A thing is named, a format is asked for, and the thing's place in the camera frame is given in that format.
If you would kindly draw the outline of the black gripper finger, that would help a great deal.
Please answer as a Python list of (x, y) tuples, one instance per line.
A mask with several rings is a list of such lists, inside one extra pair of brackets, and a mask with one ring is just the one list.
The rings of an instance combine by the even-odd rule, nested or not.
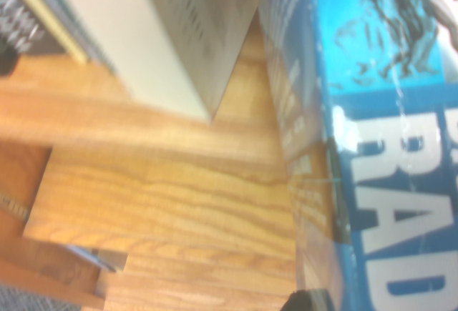
[(325, 289), (297, 290), (293, 292), (282, 311), (327, 311), (331, 310), (328, 291)]

